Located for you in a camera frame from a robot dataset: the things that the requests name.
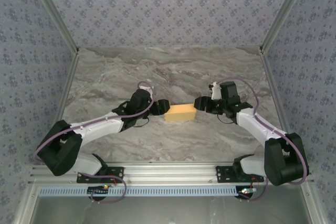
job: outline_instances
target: yellow block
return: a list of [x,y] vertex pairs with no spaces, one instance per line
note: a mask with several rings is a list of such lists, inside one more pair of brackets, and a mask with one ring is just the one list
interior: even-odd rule
[[167,122],[194,120],[196,109],[194,104],[170,105],[170,109],[165,113],[164,119]]

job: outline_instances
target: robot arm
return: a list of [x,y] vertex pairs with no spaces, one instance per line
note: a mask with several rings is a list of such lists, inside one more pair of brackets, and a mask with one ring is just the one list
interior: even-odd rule
[[297,152],[281,137],[287,137],[303,156],[309,173],[302,140],[296,133],[287,134],[267,122],[247,102],[241,102],[234,82],[212,83],[212,97],[199,97],[194,106],[212,114],[225,114],[235,124],[246,129],[265,148],[264,156],[245,155],[234,160],[238,179],[249,174],[268,177],[273,185],[282,185],[303,176],[303,165]]
[[[168,100],[152,103],[152,99],[152,89],[139,86],[129,101],[123,102],[102,117],[72,124],[64,120],[58,121],[42,140],[36,154],[55,176],[65,173],[106,175],[102,169],[106,166],[104,161],[95,154],[79,154],[80,148],[105,135],[133,127],[137,119],[147,118],[149,115],[162,115],[169,110]],[[142,113],[150,103],[151,107]]]

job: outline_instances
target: blue floral wallpaper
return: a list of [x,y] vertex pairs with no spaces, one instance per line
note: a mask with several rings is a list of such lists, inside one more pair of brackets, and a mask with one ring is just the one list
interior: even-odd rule
[[53,0],[77,46],[260,45],[283,0]]
[[12,223],[72,53],[40,0],[0,0],[0,223]]
[[336,223],[336,0],[297,0],[267,56],[292,130]]

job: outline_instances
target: gray marble tabletop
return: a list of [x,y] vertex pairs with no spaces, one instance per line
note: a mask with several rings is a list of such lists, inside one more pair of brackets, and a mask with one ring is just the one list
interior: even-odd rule
[[[259,96],[259,114],[280,127],[258,49],[234,47],[80,49],[64,119],[81,122],[110,112],[130,99],[141,80],[155,85],[158,99],[181,104],[210,95],[208,85],[227,76],[247,80]],[[241,100],[255,105],[250,90],[236,84]],[[137,125],[145,122],[138,120]],[[142,128],[104,136],[81,151],[106,161],[203,162],[232,161],[263,149],[241,127],[198,111],[196,119],[187,122],[168,123],[163,116],[153,116]]]

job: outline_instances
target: wallpaper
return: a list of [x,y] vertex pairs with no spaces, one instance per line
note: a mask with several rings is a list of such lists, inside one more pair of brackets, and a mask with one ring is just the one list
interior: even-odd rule
[[336,0],[297,0],[267,53],[331,223],[336,223],[335,39]]
[[53,0],[79,47],[260,45],[283,0]]
[[40,0],[0,0],[0,223],[12,223],[72,53]]

